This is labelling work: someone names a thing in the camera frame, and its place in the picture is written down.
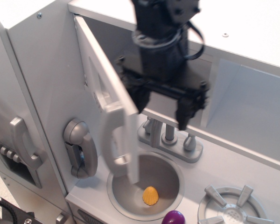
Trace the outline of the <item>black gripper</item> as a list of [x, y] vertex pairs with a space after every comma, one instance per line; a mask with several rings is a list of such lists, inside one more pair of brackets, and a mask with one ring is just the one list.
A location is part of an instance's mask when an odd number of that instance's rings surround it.
[[177, 100], [175, 118], [179, 130], [184, 131], [189, 120], [206, 106], [210, 85], [189, 63], [203, 52], [204, 46], [190, 55], [188, 43], [183, 42], [139, 46], [136, 54], [119, 56], [116, 63], [122, 69], [120, 78], [138, 114], [149, 103], [151, 92], [162, 94]]

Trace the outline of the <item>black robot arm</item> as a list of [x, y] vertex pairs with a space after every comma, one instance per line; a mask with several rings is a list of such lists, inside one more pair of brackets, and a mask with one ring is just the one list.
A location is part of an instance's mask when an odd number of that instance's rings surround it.
[[190, 19], [199, 13], [196, 0], [135, 0], [137, 21], [132, 40], [137, 54], [120, 56], [120, 79], [139, 112], [156, 92], [177, 101], [175, 118], [185, 130], [196, 112], [205, 108], [208, 82], [190, 67], [204, 50], [188, 51]]

